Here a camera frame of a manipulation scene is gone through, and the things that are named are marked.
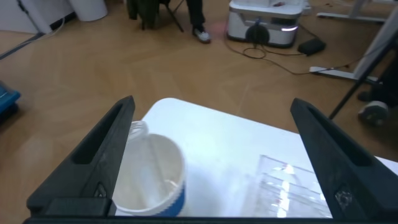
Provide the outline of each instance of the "white bin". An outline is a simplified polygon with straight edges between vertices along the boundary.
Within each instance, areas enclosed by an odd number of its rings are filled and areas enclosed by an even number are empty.
[[[69,0],[80,21],[94,21],[106,16],[104,0]]]

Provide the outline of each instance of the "robot vacuum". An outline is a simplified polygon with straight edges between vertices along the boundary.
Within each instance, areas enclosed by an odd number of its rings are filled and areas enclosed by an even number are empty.
[[[248,31],[253,26],[264,27],[256,39],[267,40],[265,45],[278,48],[293,46],[303,0],[232,0],[229,3],[228,38],[250,42]]]

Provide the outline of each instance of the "white paper cup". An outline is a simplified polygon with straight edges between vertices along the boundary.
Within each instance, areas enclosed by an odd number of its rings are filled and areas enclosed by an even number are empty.
[[[175,217],[185,201],[185,165],[170,139],[148,134],[145,122],[132,123],[113,201],[135,216]]]

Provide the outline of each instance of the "chair leg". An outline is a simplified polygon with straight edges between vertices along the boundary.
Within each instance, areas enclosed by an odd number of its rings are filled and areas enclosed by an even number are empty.
[[[181,6],[181,4],[184,2],[184,0],[181,0],[180,3],[178,4],[178,6],[173,10],[173,14],[175,14],[175,12],[177,12],[177,10],[179,9],[179,7]]]
[[[174,16],[173,12],[170,10],[169,6],[166,5],[167,12],[169,12],[170,16],[172,17],[174,23],[178,26],[181,32],[184,32],[184,29],[182,28],[181,24],[178,22],[177,18]]]

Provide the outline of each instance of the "caster wheel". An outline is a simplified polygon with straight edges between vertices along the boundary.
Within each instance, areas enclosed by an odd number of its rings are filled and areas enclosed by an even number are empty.
[[[380,101],[368,103],[358,114],[359,119],[371,126],[381,126],[389,115],[388,106]]]

